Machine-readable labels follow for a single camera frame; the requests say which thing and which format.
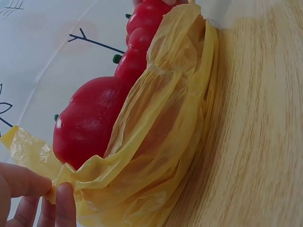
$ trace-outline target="red pepper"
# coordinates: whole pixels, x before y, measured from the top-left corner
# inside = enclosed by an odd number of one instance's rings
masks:
[[[146,54],[163,16],[173,8],[162,0],[144,0],[134,10],[126,25],[128,50],[115,55],[119,63],[115,77],[126,78],[132,85],[146,69]]]
[[[130,89],[128,83],[117,77],[100,77],[81,86],[56,119],[56,157],[75,169],[94,155],[103,157]]]

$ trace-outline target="plastic bag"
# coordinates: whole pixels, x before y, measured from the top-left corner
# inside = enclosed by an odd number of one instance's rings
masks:
[[[58,185],[73,185],[84,226],[161,227],[202,151],[216,83],[216,29],[194,2],[177,6],[164,16],[147,59],[104,159],[94,156],[74,171],[22,128],[1,138],[17,165],[52,179],[52,203]]]

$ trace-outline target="wood grain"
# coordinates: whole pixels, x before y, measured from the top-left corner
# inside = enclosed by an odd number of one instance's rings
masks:
[[[222,17],[211,129],[166,227],[303,226],[303,1],[245,2]]]

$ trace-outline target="green stem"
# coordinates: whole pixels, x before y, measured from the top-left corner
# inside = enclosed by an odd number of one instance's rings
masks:
[[[113,57],[113,63],[119,64],[121,58],[122,58],[122,56],[120,54],[115,54]]]
[[[55,114],[55,115],[54,115],[54,117],[53,117],[53,118],[55,119],[55,122],[57,121],[58,117],[59,117],[59,115],[58,115],[58,114]]]

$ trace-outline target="hand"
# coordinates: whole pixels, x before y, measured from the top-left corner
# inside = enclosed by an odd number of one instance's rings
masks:
[[[143,0],[133,0],[133,4],[134,4],[134,6],[136,6],[142,1]],[[176,4],[176,2],[188,3],[188,0],[163,0],[163,2],[165,2],[168,5],[173,5],[173,4]]]
[[[41,196],[52,188],[50,179],[11,164],[0,163],[0,227],[32,227]],[[63,183],[57,191],[56,205],[43,198],[37,227],[76,227],[76,205],[72,187]],[[23,196],[16,214],[7,221],[11,198]]]

